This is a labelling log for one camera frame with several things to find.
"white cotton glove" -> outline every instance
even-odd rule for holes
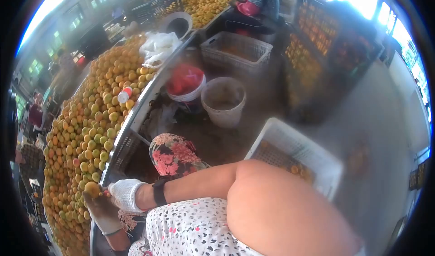
[[[121,210],[132,213],[143,213],[136,205],[136,191],[144,184],[138,179],[122,179],[109,184],[109,193],[116,199]]]
[[[88,193],[83,192],[83,197],[91,219],[95,221],[103,235],[110,235],[122,229],[118,219],[118,208],[106,196],[92,199]]]

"black wrist strap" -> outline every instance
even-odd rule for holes
[[[160,176],[158,180],[156,180],[156,182],[153,184],[153,194],[154,194],[154,201],[157,204],[157,207],[166,205],[166,198],[164,197],[164,184],[167,183],[170,180],[173,179],[179,179],[181,178],[183,175],[178,173],[176,175],[173,176]]]
[[[164,189],[164,184],[168,181],[169,181],[168,179],[158,179],[153,184],[154,201],[156,202],[157,207],[167,204],[166,199],[164,197],[163,189]]]

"polka dot clothing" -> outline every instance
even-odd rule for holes
[[[128,255],[262,255],[233,236],[226,208],[224,199],[200,198],[150,210],[143,237]]]

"bottle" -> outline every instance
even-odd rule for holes
[[[132,92],[133,89],[131,87],[125,87],[124,90],[118,94],[119,103],[127,102],[130,99]]]

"white bucket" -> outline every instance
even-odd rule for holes
[[[204,75],[202,76],[201,84],[190,93],[182,96],[173,96],[170,93],[168,93],[167,95],[170,99],[177,102],[178,107],[181,108],[183,111],[189,113],[198,113],[202,110],[201,99],[199,97],[201,96],[201,90],[204,88],[204,85],[206,85],[206,83],[207,80],[205,79]]]
[[[201,93],[201,104],[210,120],[221,128],[235,128],[246,103],[243,85],[232,78],[220,77],[210,80]]]

